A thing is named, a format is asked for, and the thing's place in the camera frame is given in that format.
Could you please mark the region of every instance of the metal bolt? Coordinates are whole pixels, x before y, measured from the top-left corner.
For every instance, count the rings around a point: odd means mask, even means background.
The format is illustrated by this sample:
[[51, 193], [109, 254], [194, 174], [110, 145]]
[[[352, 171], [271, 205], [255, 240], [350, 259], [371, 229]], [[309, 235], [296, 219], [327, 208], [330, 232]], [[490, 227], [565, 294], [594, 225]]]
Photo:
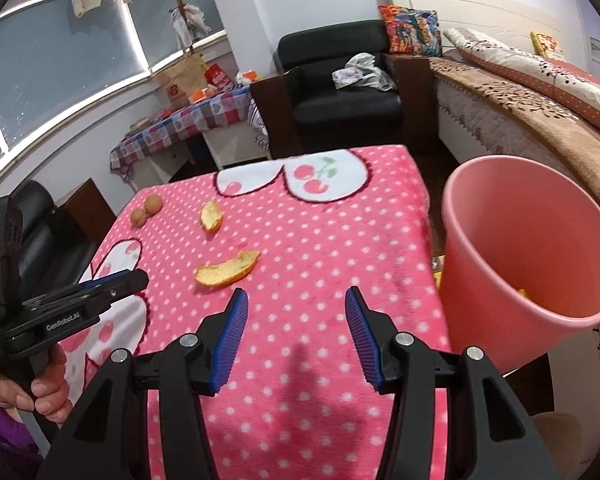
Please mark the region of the metal bolt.
[[466, 354], [469, 359], [473, 359], [474, 361], [479, 361], [484, 357], [484, 352], [477, 346], [469, 346], [469, 348], [466, 349]]
[[127, 352], [124, 348], [118, 348], [114, 350], [113, 354], [111, 354], [111, 360], [115, 363], [123, 363], [126, 361], [126, 358], [129, 357], [129, 352]]
[[180, 345], [191, 348], [198, 344], [198, 336], [195, 334], [185, 334], [180, 338]]
[[400, 346], [411, 346], [416, 340], [408, 332], [399, 332], [395, 335], [395, 342]]

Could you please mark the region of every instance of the pink bucket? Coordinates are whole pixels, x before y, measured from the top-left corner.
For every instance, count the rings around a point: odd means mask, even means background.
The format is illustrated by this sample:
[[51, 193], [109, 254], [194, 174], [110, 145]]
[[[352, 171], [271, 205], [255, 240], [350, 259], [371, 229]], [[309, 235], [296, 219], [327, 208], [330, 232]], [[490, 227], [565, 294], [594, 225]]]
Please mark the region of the pink bucket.
[[454, 352], [479, 346], [506, 373], [600, 323], [600, 208], [571, 180], [526, 158], [476, 158], [449, 178], [442, 215]]

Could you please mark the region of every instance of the checkered tablecloth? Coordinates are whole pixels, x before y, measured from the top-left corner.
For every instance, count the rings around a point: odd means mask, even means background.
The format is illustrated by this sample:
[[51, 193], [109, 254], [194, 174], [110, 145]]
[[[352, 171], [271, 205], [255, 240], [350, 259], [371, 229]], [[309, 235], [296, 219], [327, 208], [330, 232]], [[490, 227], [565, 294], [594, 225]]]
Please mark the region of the checkered tablecloth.
[[249, 88], [244, 87], [178, 110], [170, 117], [120, 142], [109, 158], [111, 171], [128, 180], [134, 162], [202, 132], [246, 121], [251, 101]]

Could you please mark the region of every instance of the wooden cabinet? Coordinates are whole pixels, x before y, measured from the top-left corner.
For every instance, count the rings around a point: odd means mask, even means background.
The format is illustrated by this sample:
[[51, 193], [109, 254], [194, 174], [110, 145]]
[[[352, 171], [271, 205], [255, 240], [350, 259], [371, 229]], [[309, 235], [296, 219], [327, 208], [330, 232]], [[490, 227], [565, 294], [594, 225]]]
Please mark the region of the wooden cabinet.
[[98, 245], [116, 221], [116, 215], [91, 179], [61, 198], [58, 208], [69, 213], [87, 238]]

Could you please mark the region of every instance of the orange peel in bucket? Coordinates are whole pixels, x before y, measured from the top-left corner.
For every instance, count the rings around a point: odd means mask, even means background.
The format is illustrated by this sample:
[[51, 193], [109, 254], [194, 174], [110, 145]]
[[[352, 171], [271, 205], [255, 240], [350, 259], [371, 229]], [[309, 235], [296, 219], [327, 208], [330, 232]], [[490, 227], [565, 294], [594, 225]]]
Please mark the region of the orange peel in bucket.
[[222, 225], [222, 210], [215, 200], [210, 200], [200, 211], [200, 222], [205, 231], [213, 233]]
[[237, 282], [256, 266], [260, 251], [242, 251], [235, 258], [216, 265], [203, 265], [196, 270], [200, 285], [223, 286]]

